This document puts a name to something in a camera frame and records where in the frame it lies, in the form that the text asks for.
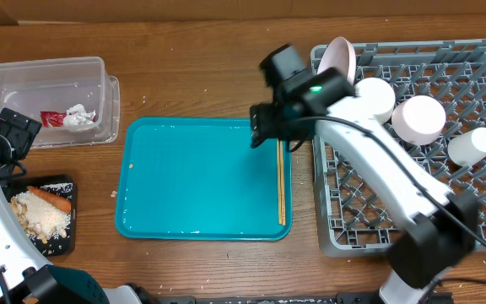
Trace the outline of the wooden chopstick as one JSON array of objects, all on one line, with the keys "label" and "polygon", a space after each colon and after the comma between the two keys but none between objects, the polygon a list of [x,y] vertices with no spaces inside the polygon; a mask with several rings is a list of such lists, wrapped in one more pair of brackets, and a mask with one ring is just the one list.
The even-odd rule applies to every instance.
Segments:
[{"label": "wooden chopstick", "polygon": [[284,148],[283,142],[279,140],[279,148],[282,150],[280,155],[282,156],[281,165],[282,165],[282,217],[283,217],[283,226],[286,225],[286,216],[285,216],[285,194],[284,194]]},{"label": "wooden chopstick", "polygon": [[280,153],[282,150],[279,148],[279,141],[276,139],[276,163],[277,163],[277,186],[278,186],[278,223],[280,225],[283,224],[283,217],[282,217],[282,165],[281,165],[281,160],[282,156]]}]

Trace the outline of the red snack wrapper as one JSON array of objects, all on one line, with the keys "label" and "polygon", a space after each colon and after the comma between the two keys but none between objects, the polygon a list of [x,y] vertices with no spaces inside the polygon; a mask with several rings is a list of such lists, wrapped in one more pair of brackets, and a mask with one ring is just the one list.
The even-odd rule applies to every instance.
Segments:
[{"label": "red snack wrapper", "polygon": [[46,128],[62,127],[66,116],[66,113],[60,113],[56,111],[42,111],[40,113],[40,118],[42,120],[43,126]]}]

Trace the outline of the orange carrot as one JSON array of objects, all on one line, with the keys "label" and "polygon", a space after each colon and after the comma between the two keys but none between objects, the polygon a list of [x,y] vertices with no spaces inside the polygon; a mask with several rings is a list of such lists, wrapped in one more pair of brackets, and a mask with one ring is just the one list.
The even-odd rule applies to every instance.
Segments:
[{"label": "orange carrot", "polygon": [[28,186],[27,189],[32,192],[36,197],[43,199],[53,207],[61,210],[64,213],[69,214],[72,210],[71,202],[65,198],[57,196],[56,194],[49,193],[43,189]]}]

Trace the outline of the white tissue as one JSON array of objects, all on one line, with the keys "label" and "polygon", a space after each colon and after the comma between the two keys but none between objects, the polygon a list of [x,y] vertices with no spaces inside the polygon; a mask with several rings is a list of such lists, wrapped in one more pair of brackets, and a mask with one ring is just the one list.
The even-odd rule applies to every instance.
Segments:
[{"label": "white tissue", "polygon": [[87,112],[82,104],[77,104],[67,109],[62,124],[64,127],[88,125],[94,123],[95,118],[95,111]]}]

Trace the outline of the large white plate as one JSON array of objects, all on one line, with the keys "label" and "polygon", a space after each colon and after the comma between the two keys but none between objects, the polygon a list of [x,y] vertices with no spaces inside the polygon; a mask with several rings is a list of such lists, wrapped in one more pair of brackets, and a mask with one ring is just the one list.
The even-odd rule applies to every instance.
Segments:
[{"label": "large white plate", "polygon": [[350,84],[354,83],[356,73],[356,54],[354,46],[344,37],[335,38],[326,48],[317,72],[322,73],[335,68],[343,73]]}]

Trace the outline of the white bowl with cup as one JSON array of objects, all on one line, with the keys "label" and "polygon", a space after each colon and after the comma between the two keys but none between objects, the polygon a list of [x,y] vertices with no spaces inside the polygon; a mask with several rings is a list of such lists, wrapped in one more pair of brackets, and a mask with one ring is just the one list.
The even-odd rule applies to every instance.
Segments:
[{"label": "white bowl with cup", "polygon": [[355,89],[380,124],[390,120],[396,95],[394,89],[385,80],[378,78],[363,79],[355,85]]}]

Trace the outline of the white upside-down cup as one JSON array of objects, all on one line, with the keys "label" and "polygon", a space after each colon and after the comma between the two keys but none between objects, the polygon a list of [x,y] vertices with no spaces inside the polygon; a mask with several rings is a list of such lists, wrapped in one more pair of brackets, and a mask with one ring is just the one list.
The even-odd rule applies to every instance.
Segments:
[{"label": "white upside-down cup", "polygon": [[458,166],[473,166],[486,157],[486,128],[476,128],[453,138],[447,147],[451,161]]}]

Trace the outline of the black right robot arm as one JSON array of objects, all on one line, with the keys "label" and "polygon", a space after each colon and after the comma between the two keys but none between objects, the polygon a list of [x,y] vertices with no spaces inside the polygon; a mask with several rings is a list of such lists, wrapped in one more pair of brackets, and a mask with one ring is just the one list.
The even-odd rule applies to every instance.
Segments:
[{"label": "black right robot arm", "polygon": [[286,44],[260,63],[270,103],[250,109],[251,145],[302,143],[317,135],[357,171],[386,206],[401,237],[386,252],[391,274],[374,301],[420,303],[475,248],[478,202],[425,171],[335,68],[315,74]]}]

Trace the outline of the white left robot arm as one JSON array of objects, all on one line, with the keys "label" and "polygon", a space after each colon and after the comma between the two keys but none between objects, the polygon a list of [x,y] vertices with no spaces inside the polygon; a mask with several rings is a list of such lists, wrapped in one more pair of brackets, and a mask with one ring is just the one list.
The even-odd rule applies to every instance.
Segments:
[{"label": "white left robot arm", "polygon": [[0,303],[155,303],[135,284],[103,288],[87,272],[52,264],[26,235],[11,209],[4,187],[28,154],[41,124],[5,109],[0,115]]}]

